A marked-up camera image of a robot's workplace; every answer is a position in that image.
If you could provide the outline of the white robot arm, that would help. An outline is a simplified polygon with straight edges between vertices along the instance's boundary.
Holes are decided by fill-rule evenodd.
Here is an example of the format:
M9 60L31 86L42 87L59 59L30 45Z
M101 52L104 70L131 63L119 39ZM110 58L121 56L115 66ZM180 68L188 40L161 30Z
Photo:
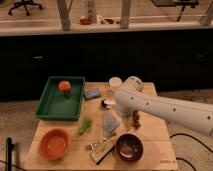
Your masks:
M130 76L114 90L116 110L121 117L141 111L213 138L213 105L147 95L143 87L138 77Z

